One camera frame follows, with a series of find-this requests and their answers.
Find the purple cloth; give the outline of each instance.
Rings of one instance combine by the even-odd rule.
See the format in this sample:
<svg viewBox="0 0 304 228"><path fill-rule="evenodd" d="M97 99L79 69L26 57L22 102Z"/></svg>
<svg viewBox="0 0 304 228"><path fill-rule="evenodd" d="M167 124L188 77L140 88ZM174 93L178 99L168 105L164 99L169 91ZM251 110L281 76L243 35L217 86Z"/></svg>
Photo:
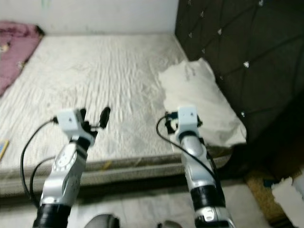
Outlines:
<svg viewBox="0 0 304 228"><path fill-rule="evenodd" d="M35 25L0 21L0 46L9 45L6 52L0 53L0 96L20 75L40 37Z"/></svg>

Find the black wire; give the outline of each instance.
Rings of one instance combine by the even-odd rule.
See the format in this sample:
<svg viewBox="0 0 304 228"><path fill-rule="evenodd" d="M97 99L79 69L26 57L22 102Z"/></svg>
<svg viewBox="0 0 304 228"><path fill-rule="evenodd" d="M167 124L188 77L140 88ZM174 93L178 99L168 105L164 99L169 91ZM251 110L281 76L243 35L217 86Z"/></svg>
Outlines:
<svg viewBox="0 0 304 228"><path fill-rule="evenodd" d="M32 139L34 138L34 136L37 134L38 131L40 131L41 128L43 128L45 125L47 125L48 123L53 122L54 119L48 120L46 122L44 122L34 133L33 135L30 137L30 139L28 140L27 144L24 146L22 153L21 153L21 157L20 157L20 176L21 176L21 182L22 182L22 186L24 189L25 194L29 197L29 199L35 204L35 202L33 201L30 192L27 188L27 185L25 183L25 176L24 176L24 154L25 154L25 150L27 149L29 143L32 141Z"/></svg>
<svg viewBox="0 0 304 228"><path fill-rule="evenodd" d="M39 200L36 198L35 194L34 194L34 188L33 188L33 185L34 185L34 177L35 177L35 174L36 174L36 171L37 169L40 167L40 165L42 165L43 163L49 161L49 160L52 160L54 159L55 156L53 157L49 157L49 158L46 158L46 159L43 159L33 170L32 172L32 175L30 176L30 180L29 180L29 193L30 193L30 196L31 196L31 199L33 201L33 203L35 204L36 208L39 208Z"/></svg>
<svg viewBox="0 0 304 228"><path fill-rule="evenodd" d="M219 192L219 194L221 195L222 199L223 199L223 202L225 203L225 195L224 195L224 192L223 192L223 189L222 189L222 186L220 184L220 181L219 181L219 177L218 177L218 173L217 173L217 169L216 169L216 166L215 166L215 163L212 159L212 157L210 156L210 154L207 152L207 156L209 157L209 159L211 160L211 165L212 165L212 168L214 170L214 173L202 162L200 161L197 157L195 157L194 155L190 154L188 151L186 151L183 147L181 147L180 145L176 144L175 142L171 141L170 139L164 137L163 135L161 135L161 133L159 132L158 130L158 126L160 124L160 122L165 119L167 116L164 115L163 117L161 117L157 124L156 124L156 133L166 142L174 145L175 147L179 148L180 150L182 150L183 152L185 152L187 155L189 155L191 158L193 158L197 163L199 163L202 167L204 167L208 172L209 174L212 176L212 178L214 179L214 181L216 182L216 187L217 187L217 190Z"/></svg>

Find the white pillow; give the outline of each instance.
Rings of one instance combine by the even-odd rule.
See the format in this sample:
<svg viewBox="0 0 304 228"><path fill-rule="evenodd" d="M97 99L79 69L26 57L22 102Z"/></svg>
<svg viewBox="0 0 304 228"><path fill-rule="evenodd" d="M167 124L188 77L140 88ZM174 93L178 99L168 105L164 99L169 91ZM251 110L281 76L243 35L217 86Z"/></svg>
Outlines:
<svg viewBox="0 0 304 228"><path fill-rule="evenodd" d="M246 129L218 88L210 65L199 59L183 61L159 74L166 92L165 109L195 105L203 122L200 135L210 146L231 147L246 143Z"/></svg>

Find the quilted mattress surface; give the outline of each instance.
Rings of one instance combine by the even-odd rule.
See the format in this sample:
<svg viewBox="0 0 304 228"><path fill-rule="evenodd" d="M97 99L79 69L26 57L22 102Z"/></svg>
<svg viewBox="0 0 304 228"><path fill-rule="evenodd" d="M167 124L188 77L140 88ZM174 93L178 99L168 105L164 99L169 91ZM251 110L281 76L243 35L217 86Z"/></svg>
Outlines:
<svg viewBox="0 0 304 228"><path fill-rule="evenodd" d="M70 107L86 107L92 123L105 106L111 107L108 127L88 151L88 166L173 154L155 132L165 111L158 73L184 59L173 35L44 37L0 97L0 137L10 143L0 161L0 178L18 173L22 148L37 127ZM58 126L46 126L28 147L25 167L58 154L67 142Z"/></svg>

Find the floor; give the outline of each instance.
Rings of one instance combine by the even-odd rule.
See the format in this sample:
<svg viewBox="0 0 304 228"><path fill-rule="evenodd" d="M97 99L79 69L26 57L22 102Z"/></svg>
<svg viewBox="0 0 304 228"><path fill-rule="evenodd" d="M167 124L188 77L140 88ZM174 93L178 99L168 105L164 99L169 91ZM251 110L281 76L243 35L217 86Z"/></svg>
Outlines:
<svg viewBox="0 0 304 228"><path fill-rule="evenodd" d="M223 190L237 228L270 227L243 181L225 181ZM184 228L194 228L190 194L182 187L79 199L72 208L68 228L83 228L100 213L115 214L123 228L155 228L166 219L177 221ZM36 209L30 204L0 207L3 228L29 228L35 217Z"/></svg>

